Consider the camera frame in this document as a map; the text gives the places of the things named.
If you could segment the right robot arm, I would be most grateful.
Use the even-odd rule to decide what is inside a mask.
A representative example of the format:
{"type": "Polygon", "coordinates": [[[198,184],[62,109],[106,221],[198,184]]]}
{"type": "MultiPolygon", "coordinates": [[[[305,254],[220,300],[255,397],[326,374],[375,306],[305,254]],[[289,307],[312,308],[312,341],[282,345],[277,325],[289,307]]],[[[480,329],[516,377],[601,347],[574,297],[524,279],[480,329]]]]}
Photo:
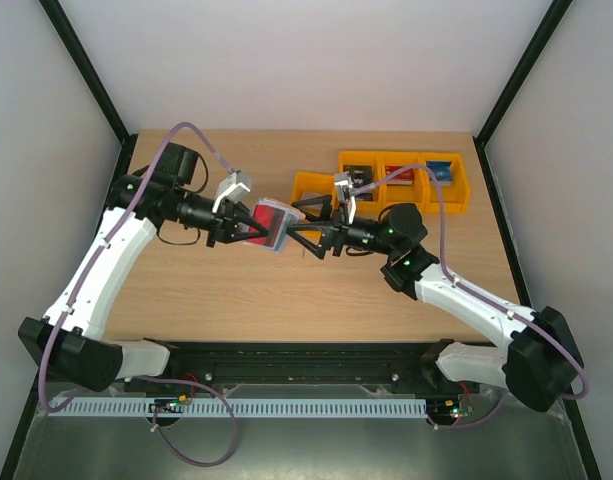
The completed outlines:
{"type": "Polygon", "coordinates": [[[340,207],[328,220],[296,223],[287,234],[318,258],[346,247],[378,253],[389,287],[432,305],[484,335],[490,346],[452,342],[422,367],[422,379],[441,392],[468,381],[509,391],[526,407],[546,412],[582,376],[583,360],[564,315],[535,311],[497,297],[457,275],[426,251],[422,216],[411,203],[397,204],[378,220],[348,220],[340,207]]]}

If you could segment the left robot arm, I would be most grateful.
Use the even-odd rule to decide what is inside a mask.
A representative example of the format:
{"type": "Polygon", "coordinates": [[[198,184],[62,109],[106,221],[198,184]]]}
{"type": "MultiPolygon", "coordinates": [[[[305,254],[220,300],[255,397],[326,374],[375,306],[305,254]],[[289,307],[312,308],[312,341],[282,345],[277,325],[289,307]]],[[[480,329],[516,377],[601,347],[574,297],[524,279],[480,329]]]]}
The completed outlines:
{"type": "Polygon", "coordinates": [[[100,392],[118,379],[159,376],[171,350],[156,340],[106,342],[112,305],[136,260],[166,222],[207,238],[209,247],[266,234],[242,198],[250,178],[231,170],[209,199],[188,190],[200,156],[179,144],[111,187],[98,233],[67,287],[40,320],[23,320],[18,336],[40,377],[53,373],[100,392]]]}

